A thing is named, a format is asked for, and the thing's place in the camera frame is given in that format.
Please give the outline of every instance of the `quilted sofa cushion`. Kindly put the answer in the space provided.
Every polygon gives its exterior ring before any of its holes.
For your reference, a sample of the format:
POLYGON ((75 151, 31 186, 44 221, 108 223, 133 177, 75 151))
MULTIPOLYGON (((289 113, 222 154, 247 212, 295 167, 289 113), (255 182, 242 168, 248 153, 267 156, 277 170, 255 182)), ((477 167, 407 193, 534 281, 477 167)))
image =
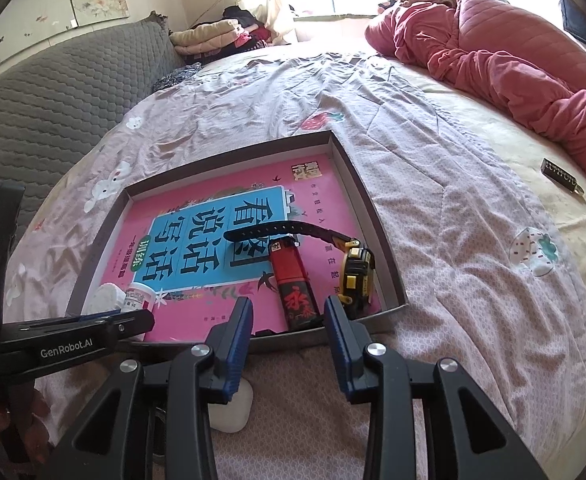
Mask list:
POLYGON ((567 83, 586 89, 586 52, 545 19, 499 0, 461 0, 459 47, 467 52, 505 50, 567 83))
POLYGON ((0 179, 26 187, 18 238, 61 177, 183 64, 153 13, 59 43, 0 76, 0 179))

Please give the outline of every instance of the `pillow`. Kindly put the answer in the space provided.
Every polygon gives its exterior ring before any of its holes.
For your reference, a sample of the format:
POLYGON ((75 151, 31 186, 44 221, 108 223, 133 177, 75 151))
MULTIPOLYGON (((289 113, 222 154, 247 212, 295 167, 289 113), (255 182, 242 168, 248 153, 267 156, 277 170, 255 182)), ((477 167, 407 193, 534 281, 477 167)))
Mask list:
POLYGON ((544 18, 499 0, 461 0, 458 16, 461 49, 505 50, 573 92, 586 89, 586 51, 544 18))

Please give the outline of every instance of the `blue gripper pad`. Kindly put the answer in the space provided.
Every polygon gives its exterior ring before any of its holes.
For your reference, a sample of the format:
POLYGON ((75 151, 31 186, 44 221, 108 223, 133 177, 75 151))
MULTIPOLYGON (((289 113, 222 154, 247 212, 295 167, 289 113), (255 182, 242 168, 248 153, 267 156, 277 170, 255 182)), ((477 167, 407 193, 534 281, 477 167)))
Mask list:
POLYGON ((235 302, 230 319, 215 325, 208 333, 206 344, 214 352, 210 381, 205 386, 210 393, 210 404, 226 404, 240 387, 242 370, 249 351, 252 323, 252 303, 241 296, 235 302))
POLYGON ((337 296, 324 302, 324 326, 340 391, 351 404, 369 402, 378 379, 364 363, 364 349, 372 342, 366 327, 348 320, 337 296))

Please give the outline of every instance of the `gray sofa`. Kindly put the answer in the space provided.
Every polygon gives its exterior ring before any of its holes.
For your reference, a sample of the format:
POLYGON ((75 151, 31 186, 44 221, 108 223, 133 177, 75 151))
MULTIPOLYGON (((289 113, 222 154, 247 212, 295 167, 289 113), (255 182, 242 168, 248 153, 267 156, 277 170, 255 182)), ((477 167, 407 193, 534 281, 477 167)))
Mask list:
POLYGON ((18 239, 61 177, 182 65, 164 17, 151 13, 59 43, 0 75, 0 179, 26 187, 18 239))

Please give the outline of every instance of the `screw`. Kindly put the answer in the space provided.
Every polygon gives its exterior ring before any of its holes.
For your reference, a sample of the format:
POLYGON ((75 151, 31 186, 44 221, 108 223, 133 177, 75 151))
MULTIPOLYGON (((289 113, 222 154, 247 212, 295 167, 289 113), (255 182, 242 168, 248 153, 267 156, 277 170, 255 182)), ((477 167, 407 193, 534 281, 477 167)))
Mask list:
POLYGON ((381 343, 371 343, 366 347, 366 351, 371 355, 380 356, 386 353, 386 347, 381 343))
POLYGON ((204 357, 208 355, 211 351, 210 347, 205 344, 195 345, 193 348, 190 349, 190 353, 193 354, 195 357, 204 357))
POLYGON ((134 372, 137 370, 137 361, 134 359, 127 359, 126 361, 122 361, 119 364, 119 369, 122 370, 125 374, 134 372))
POLYGON ((447 357, 439 362, 439 367, 445 372, 454 372, 457 370, 457 361, 447 357))

